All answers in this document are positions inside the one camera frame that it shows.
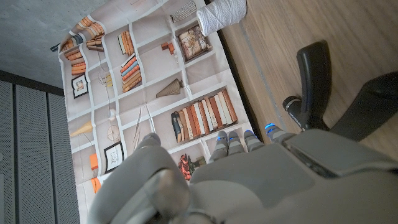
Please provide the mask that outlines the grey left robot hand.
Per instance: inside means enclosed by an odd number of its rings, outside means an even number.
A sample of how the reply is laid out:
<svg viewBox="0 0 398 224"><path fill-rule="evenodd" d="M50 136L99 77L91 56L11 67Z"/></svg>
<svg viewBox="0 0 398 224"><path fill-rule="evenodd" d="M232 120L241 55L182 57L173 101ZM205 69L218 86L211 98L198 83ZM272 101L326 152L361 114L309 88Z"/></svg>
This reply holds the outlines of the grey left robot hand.
<svg viewBox="0 0 398 224"><path fill-rule="evenodd" d="M319 129L220 132L186 180L150 133L105 180L88 223L396 223L397 162Z"/></svg>

